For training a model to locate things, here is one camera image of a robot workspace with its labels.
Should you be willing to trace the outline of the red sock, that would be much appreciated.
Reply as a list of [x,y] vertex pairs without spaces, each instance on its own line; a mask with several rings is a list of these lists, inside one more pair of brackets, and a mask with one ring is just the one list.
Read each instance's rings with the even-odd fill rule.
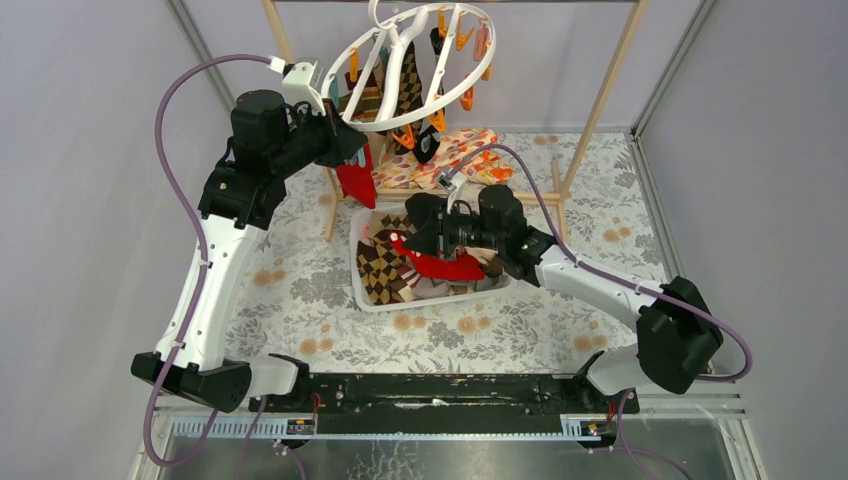
[[403,242],[406,239],[399,231],[390,230],[389,242],[402,256],[412,264],[412,268],[424,277],[445,281],[471,282],[482,280],[485,276],[480,262],[468,253],[460,253],[454,260],[444,260],[417,251],[409,250]]
[[350,197],[368,209],[374,209],[377,193],[372,172],[370,145],[366,144],[351,158],[351,163],[335,169],[342,196]]

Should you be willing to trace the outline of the white round clip hanger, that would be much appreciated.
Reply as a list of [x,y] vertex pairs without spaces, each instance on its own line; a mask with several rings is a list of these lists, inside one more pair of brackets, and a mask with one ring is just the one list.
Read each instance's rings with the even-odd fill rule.
[[417,3],[389,15],[366,7],[369,26],[328,67],[320,95],[340,105],[361,132],[430,124],[447,130],[447,112],[471,112],[477,86],[491,78],[498,36],[491,15],[463,2]]

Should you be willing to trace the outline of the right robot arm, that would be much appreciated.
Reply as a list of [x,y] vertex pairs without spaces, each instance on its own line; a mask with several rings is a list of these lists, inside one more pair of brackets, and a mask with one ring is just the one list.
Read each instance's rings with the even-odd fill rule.
[[573,396],[583,410],[597,412],[614,394],[649,384],[684,394],[723,344],[720,329],[702,319],[707,308],[691,281],[625,277],[565,253],[553,235],[528,223],[522,202],[505,185],[483,188],[476,208],[418,193],[405,209],[415,228],[405,249],[423,257],[492,250],[513,279],[572,295],[635,333],[635,344],[604,351],[581,368]]

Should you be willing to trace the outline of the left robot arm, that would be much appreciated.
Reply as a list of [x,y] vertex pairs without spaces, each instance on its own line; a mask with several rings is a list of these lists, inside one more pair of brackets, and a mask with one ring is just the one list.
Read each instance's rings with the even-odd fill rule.
[[280,354],[229,359],[225,334],[250,258],[286,196],[286,180],[311,164],[345,164],[367,138],[342,119],[332,100],[288,104],[271,90],[242,94],[230,122],[225,153],[194,214],[202,236],[175,313],[155,348],[134,356],[130,371],[169,394],[220,412],[262,395],[296,411],[310,397],[311,387],[302,378],[306,364]]

